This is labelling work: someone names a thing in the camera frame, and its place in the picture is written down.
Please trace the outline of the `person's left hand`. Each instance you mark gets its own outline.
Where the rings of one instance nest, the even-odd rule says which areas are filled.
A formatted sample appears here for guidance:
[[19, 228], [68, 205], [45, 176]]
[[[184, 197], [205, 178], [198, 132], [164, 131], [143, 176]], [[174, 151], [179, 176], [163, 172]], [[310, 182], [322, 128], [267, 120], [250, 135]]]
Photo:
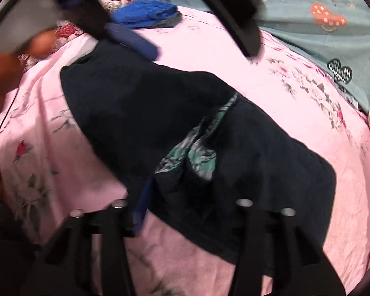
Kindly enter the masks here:
[[[27, 45], [25, 53], [36, 59], [44, 59], [52, 54], [55, 48], [56, 31], [43, 31], [34, 36]], [[0, 54], [0, 112], [6, 95], [19, 86], [23, 65], [15, 55]]]

